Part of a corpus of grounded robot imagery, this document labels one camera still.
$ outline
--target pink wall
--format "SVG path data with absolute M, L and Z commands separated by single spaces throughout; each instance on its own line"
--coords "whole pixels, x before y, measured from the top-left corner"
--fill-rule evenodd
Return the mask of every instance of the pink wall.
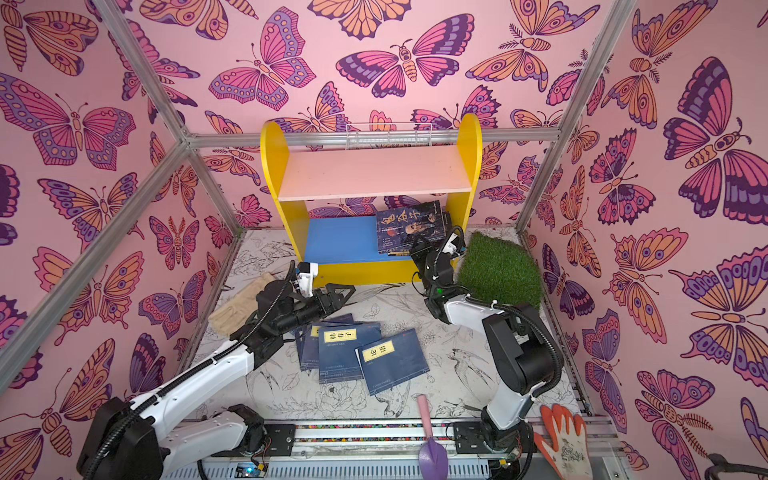
M 640 23 L 654 18 L 657 28 L 656 15 L 674 8 L 638 6 Z M 588 120 L 598 145 L 575 164 L 564 156 L 559 183 L 537 209 L 549 203 L 554 225 L 535 214 L 529 229 L 559 323 L 578 340 L 592 405 L 614 417 L 634 464 L 646 468 L 640 478 L 702 478 L 705 452 L 768 463 L 750 441 L 750 432 L 763 435 L 764 449 L 768 425 L 768 143 L 760 135 L 768 103 L 754 94 L 768 68 L 753 61 L 768 41 L 756 26 L 764 13 L 765 5 L 720 2 L 698 25 L 678 26 L 678 42 L 650 41 L 643 51 L 630 20 Z M 655 62 L 643 73 L 646 59 Z M 618 95 L 626 108 L 611 99 L 615 84 L 640 85 Z M 738 131 L 739 119 L 751 144 L 739 134 L 715 141 Z M 708 144 L 719 153 L 687 168 Z M 709 202 L 699 209 L 694 192 Z

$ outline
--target sketch-print floor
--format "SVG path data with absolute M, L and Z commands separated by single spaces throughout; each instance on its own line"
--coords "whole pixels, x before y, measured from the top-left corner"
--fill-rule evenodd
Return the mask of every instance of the sketch-print floor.
M 518 241 L 512 228 L 483 229 L 483 233 Z M 222 292 L 218 305 L 262 272 L 283 278 L 293 258 L 284 230 L 247 232 L 226 282 L 233 289 Z M 264 366 L 207 400 L 194 415 L 211 415 L 245 403 L 267 419 L 418 418 L 415 398 L 426 394 L 433 417 L 458 418 L 478 416 L 488 404 L 499 377 L 482 336 L 432 318 L 410 284 L 358 286 L 351 302 L 339 314 L 352 313 L 356 321 L 380 322 L 383 336 L 416 329 L 429 373 L 371 397 L 362 380 L 320 385 L 316 370 L 300 372 L 296 347 L 288 343 Z M 222 341 L 208 327 L 195 361 L 209 355 Z M 560 384 L 538 400 L 542 402 L 579 410 L 565 372 Z M 536 417 L 538 412 L 539 406 L 534 405 L 529 416 Z

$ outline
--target pink trowel handle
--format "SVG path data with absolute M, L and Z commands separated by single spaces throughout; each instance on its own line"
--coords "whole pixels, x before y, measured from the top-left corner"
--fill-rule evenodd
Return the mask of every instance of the pink trowel handle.
M 433 437 L 432 434 L 432 418 L 429 416 L 429 404 L 427 403 L 426 395 L 419 395 L 416 399 L 419 403 L 419 413 L 422 416 L 422 424 L 424 425 L 424 433 L 427 438 Z

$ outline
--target blue shelf board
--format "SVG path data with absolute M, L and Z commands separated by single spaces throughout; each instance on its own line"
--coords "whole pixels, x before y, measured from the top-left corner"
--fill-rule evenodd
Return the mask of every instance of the blue shelf board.
M 305 262 L 368 263 L 411 261 L 379 253 L 376 217 L 317 218 L 310 220 Z

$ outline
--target blue book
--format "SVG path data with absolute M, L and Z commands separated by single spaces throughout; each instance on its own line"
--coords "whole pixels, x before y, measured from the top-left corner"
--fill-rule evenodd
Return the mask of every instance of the blue book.
M 353 324 L 355 324 L 355 321 L 352 318 L 352 314 L 347 313 L 346 315 L 336 316 L 332 319 L 325 319 L 322 322 L 313 322 L 304 327 L 302 329 L 301 343 L 296 344 L 297 348 L 301 348 L 299 350 L 299 368 L 301 371 L 313 370 L 320 367 L 320 327 Z
M 371 396 L 429 371 L 414 329 L 361 346 L 356 353 Z
M 360 380 L 362 370 L 355 349 L 382 338 L 378 323 L 321 326 L 319 329 L 320 383 Z

